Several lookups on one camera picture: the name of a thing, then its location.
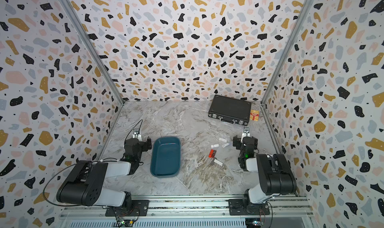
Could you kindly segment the red swivel usb drive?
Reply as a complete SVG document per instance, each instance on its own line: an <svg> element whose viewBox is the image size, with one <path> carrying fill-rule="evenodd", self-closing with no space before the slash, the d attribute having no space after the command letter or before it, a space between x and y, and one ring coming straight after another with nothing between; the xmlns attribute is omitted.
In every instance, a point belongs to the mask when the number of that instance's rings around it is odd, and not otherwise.
<svg viewBox="0 0 384 228"><path fill-rule="evenodd" d="M216 156L216 152L217 152L216 150L211 150L209 153L209 158L214 159Z"/></svg>

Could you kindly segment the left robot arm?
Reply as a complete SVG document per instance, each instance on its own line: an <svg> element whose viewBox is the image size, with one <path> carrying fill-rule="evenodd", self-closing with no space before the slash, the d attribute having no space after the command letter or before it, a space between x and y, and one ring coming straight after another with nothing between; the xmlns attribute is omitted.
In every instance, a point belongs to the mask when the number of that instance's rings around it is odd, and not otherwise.
<svg viewBox="0 0 384 228"><path fill-rule="evenodd" d="M132 209L131 193L103 187L106 178L133 175L141 164L143 152L152 149L152 140L129 138L124 142L123 157L111 162L78 162L57 193L57 201L77 206L107 206Z"/></svg>

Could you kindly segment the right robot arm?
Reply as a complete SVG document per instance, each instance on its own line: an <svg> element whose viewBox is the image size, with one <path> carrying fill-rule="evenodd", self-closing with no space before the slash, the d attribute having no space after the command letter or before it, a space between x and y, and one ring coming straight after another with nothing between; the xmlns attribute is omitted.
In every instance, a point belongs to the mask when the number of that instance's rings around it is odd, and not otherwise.
<svg viewBox="0 0 384 228"><path fill-rule="evenodd" d="M245 172L257 173L259 183L243 195L243 207L265 204L268 200L296 192L297 183L290 165L282 154L258 153L258 140L254 137L233 137L233 147L240 151L238 163Z"/></svg>

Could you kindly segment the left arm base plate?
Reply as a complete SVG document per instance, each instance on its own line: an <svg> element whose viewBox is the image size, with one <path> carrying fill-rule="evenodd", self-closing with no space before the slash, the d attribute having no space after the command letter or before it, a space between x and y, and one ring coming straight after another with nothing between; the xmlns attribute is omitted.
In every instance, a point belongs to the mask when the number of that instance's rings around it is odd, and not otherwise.
<svg viewBox="0 0 384 228"><path fill-rule="evenodd" d="M132 200L124 202L120 207L108 207L106 217L145 217L148 212L149 200Z"/></svg>

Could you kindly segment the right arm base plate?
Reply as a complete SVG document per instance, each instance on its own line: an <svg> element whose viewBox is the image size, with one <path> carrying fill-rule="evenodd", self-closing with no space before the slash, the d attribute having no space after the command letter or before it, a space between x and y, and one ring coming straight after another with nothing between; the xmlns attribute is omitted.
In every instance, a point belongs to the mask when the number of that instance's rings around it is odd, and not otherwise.
<svg viewBox="0 0 384 228"><path fill-rule="evenodd" d="M230 199L228 205L231 216L270 215L269 206L263 203L252 204L242 199Z"/></svg>

